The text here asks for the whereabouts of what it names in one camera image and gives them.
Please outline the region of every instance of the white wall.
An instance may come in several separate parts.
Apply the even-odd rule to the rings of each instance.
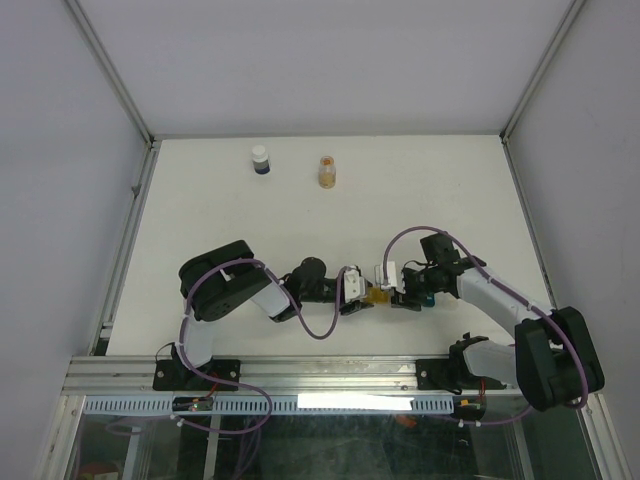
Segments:
[[[570,0],[81,0],[155,134],[498,133]]]
[[[551,285],[587,317],[640,476],[639,2],[587,2],[512,149]]]
[[[0,45],[0,476],[28,479],[143,145],[62,2],[3,2]]]

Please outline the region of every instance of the white bottle cap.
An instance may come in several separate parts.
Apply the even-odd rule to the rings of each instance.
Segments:
[[[251,157],[254,162],[264,162],[269,159],[269,154],[264,145],[256,145],[251,149]]]

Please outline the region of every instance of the robotic arm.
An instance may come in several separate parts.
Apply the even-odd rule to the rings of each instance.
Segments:
[[[533,305],[552,318],[575,348],[589,392],[604,386],[598,357],[584,318],[577,310],[571,307],[554,310],[549,305],[534,302],[529,302],[528,307],[521,305],[513,296],[487,281],[471,259],[461,258],[446,235],[430,235],[420,243],[427,259],[424,268],[415,270],[405,266],[402,269],[403,291],[395,286],[398,282],[392,275],[392,281],[387,285],[389,298],[382,295],[382,301],[373,300],[374,289],[378,293],[381,290],[364,279],[357,266],[348,267],[344,276],[337,279],[326,278],[326,266],[317,258],[305,259],[282,277],[281,286],[275,285],[264,269],[255,264],[225,267],[199,284],[201,277],[212,268],[234,260],[252,259],[253,252],[244,241],[237,241],[200,255],[187,262],[179,272],[185,298],[199,284],[193,296],[193,315],[189,317],[185,340],[188,358],[196,367],[209,362],[214,333],[207,327],[208,323],[227,315],[247,300],[260,306],[267,316],[279,323],[296,315],[292,301],[298,308],[302,308],[303,302],[337,302],[342,315],[384,301],[390,301],[392,308],[420,311],[422,307],[433,306],[435,293],[444,292],[489,315],[515,338],[515,346],[499,345],[486,337],[467,334],[450,347],[449,359],[443,367],[428,372],[429,378],[442,388],[456,392],[479,377],[489,377],[519,386],[526,400],[540,411],[580,397],[582,384],[578,367],[558,335],[532,314]],[[485,267],[481,260],[474,260]],[[497,278],[490,269],[485,270],[491,278]],[[338,281],[343,282],[339,297]]]

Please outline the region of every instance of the bottle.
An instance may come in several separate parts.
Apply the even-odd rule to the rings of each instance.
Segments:
[[[333,157],[322,157],[318,170],[318,183],[322,188],[333,188],[336,184],[336,166]]]
[[[264,145],[256,145],[251,149],[251,159],[253,160],[253,169],[257,174],[264,175],[271,170],[269,153]]]

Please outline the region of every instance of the white table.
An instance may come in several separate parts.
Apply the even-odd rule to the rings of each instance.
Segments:
[[[251,147],[266,145],[271,173],[254,173]],[[337,184],[317,182],[332,155]],[[310,137],[170,140],[162,143],[126,276],[108,355],[152,355],[177,339],[178,270],[190,258],[244,239],[277,275],[308,256],[334,276],[357,264],[373,279],[389,240],[414,225],[447,229],[503,279],[548,300],[515,186],[497,136]],[[424,260],[420,233],[391,260]],[[272,323],[251,302],[213,323],[215,355],[440,354],[464,333],[510,336],[474,307],[438,295],[422,313],[388,307],[342,317],[325,341],[297,319]],[[316,332],[331,305],[305,304]]]

